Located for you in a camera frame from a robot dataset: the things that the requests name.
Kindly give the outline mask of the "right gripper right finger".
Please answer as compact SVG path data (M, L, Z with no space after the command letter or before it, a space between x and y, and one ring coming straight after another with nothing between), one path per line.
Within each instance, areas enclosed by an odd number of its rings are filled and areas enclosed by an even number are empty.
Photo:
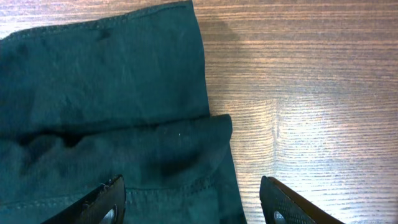
M343 224L274 177L262 176L259 198L267 224Z

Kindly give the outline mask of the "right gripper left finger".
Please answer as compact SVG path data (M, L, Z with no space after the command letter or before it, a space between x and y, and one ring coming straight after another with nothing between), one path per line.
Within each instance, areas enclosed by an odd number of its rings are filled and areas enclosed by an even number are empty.
M43 224L122 224L125 205L124 177L116 175Z

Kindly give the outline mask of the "black shorts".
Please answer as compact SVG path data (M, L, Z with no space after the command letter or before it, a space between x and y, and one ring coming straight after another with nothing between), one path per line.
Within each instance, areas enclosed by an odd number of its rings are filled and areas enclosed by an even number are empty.
M1 222L40 223L115 175L126 223L244 223L191 1L1 41Z

